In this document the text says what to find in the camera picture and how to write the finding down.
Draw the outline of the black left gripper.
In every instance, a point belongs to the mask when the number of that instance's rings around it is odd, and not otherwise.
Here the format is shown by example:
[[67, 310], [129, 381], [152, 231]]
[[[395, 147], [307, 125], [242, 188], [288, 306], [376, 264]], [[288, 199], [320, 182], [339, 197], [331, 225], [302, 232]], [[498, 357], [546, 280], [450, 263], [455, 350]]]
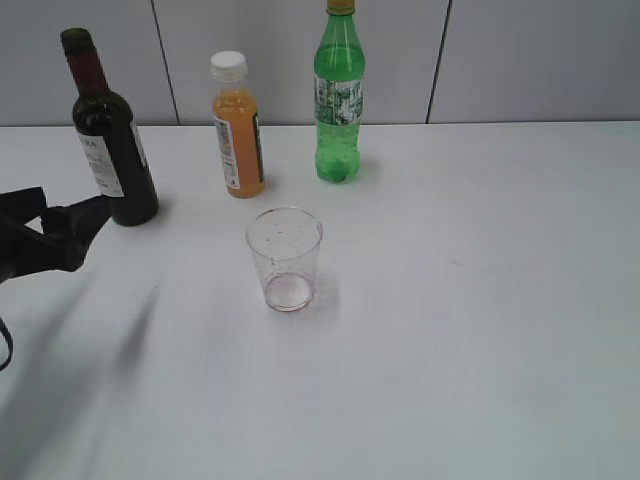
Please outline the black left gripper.
[[[111, 218], [109, 200], [102, 195], [46, 209], [41, 187], [0, 194], [1, 282], [46, 271], [78, 270]], [[40, 216], [43, 234], [24, 225]]]

